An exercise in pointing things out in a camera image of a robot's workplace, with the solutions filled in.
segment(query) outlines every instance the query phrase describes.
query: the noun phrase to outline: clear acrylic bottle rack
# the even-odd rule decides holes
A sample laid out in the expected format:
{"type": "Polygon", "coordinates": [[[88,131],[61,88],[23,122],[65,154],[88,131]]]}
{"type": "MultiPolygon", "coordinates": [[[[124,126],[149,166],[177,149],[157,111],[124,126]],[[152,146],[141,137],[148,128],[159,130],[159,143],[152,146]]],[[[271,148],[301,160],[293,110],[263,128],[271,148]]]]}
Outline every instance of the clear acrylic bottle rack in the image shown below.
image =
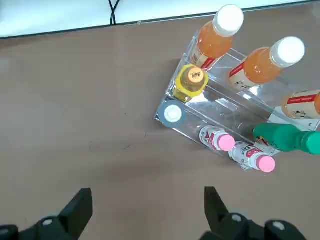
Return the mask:
{"type": "MultiPolygon", "coordinates": [[[[196,32],[186,53],[183,54],[161,104],[168,100],[178,101],[173,95],[175,80],[184,65],[192,64],[190,54],[197,44],[197,35],[196,32]]],[[[279,151],[256,143],[252,133],[256,125],[261,123],[292,124],[301,131],[315,131],[318,128],[320,120],[291,119],[286,117],[281,110],[280,106],[285,96],[307,90],[299,84],[278,77],[270,83],[252,87],[246,91],[237,91],[230,86],[227,83],[229,72],[245,58],[245,55],[234,49],[224,55],[208,71],[209,82],[202,94],[184,104],[186,119],[181,126],[173,130],[203,145],[199,139],[200,129],[208,125],[217,126],[232,135],[236,141],[253,144],[275,155],[279,151]]],[[[157,113],[154,119],[159,121],[157,113]]],[[[214,152],[229,158],[227,152],[214,152]]]]}

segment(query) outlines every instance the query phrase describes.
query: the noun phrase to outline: black cable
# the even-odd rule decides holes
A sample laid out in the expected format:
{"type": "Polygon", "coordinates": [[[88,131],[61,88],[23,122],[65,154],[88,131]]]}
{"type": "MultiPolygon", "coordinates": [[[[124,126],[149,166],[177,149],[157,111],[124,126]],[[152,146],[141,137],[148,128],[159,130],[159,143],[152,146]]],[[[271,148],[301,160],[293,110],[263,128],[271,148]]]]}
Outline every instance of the black cable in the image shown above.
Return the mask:
{"type": "Polygon", "coordinates": [[[112,6],[112,3],[111,3],[111,0],[109,0],[109,5],[110,5],[110,8],[111,8],[111,17],[115,15],[115,11],[114,11],[114,6],[112,6]]]}
{"type": "Polygon", "coordinates": [[[116,23],[115,11],[116,11],[116,8],[117,8],[119,2],[120,2],[120,0],[117,0],[115,5],[114,5],[114,7],[113,7],[112,3],[111,3],[111,0],[109,0],[110,8],[111,8],[111,11],[112,11],[111,16],[110,16],[110,25],[116,25],[117,24],[116,23]]]}

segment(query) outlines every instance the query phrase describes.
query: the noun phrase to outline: screw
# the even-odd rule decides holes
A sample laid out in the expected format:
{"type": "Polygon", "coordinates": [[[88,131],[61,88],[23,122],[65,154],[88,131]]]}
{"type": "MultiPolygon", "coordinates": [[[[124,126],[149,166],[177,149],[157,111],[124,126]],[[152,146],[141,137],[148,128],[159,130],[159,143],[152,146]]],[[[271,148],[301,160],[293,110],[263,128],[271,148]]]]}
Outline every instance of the screw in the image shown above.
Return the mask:
{"type": "Polygon", "coordinates": [[[280,229],[281,231],[285,230],[285,225],[283,225],[281,222],[279,221],[274,221],[272,223],[272,225],[277,228],[277,229],[280,229]]]}
{"type": "Polygon", "coordinates": [[[232,218],[233,221],[236,221],[238,223],[240,223],[242,221],[241,217],[239,215],[236,215],[236,214],[233,214],[231,218],[232,218]]]}
{"type": "Polygon", "coordinates": [[[44,220],[42,224],[43,224],[43,226],[48,226],[48,225],[52,224],[52,222],[53,222],[52,219],[47,219],[47,220],[44,220]]]}
{"type": "Polygon", "coordinates": [[[0,229],[0,235],[5,235],[9,232],[8,229],[4,228],[4,229],[0,229]]]}

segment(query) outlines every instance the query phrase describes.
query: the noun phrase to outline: brown table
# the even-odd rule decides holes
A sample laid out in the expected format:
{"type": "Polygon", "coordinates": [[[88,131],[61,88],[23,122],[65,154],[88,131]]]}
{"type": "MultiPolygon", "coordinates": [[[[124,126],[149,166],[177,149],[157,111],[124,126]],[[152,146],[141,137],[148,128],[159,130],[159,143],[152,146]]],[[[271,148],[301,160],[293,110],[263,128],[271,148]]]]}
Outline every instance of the brown table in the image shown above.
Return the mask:
{"type": "MultiPolygon", "coordinates": [[[[179,58],[212,17],[1,41],[0,224],[22,229],[91,187],[81,239],[197,240],[204,186],[257,223],[281,218],[317,239],[319,156],[281,153],[263,175],[153,120],[179,58]]],[[[294,35],[305,58],[288,78],[319,88],[320,3],[245,13],[244,54],[294,35]]]]}

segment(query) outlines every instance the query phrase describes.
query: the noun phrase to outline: bottle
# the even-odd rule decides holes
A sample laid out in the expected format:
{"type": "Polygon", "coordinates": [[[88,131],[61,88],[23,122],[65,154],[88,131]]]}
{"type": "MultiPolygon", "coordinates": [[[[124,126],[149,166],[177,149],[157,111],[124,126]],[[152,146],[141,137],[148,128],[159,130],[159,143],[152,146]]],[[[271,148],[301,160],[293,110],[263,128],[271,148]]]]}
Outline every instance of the bottle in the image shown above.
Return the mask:
{"type": "Polygon", "coordinates": [[[244,22],[244,13],[235,5],[223,6],[199,31],[190,61],[209,70],[231,48],[234,35],[244,22]]]}
{"type": "Polygon", "coordinates": [[[264,173],[271,173],[276,168],[276,161],[259,148],[237,141],[229,156],[244,170],[256,169],[264,173]]]}
{"type": "Polygon", "coordinates": [[[208,83],[208,74],[192,64],[183,66],[175,80],[173,96],[183,103],[202,93],[208,83]]]}
{"type": "Polygon", "coordinates": [[[285,97],[282,111],[291,119],[320,119],[320,90],[301,91],[285,97]]]}
{"type": "Polygon", "coordinates": [[[271,146],[282,152],[301,150],[320,154],[320,132],[300,131],[291,124],[261,123],[253,130],[259,144],[271,146]]]}
{"type": "Polygon", "coordinates": [[[273,81],[284,68],[299,62],[305,54],[304,43],[295,36],[285,37],[272,47],[254,50],[229,73],[228,83],[240,91],[273,81]]]}
{"type": "Polygon", "coordinates": [[[208,148],[216,151],[230,151],[234,148],[235,139],[222,128],[204,126],[199,132],[200,141],[208,148]]]}
{"type": "Polygon", "coordinates": [[[167,128],[178,128],[186,119],[185,106],[179,101],[165,101],[158,107],[157,116],[167,128]]]}

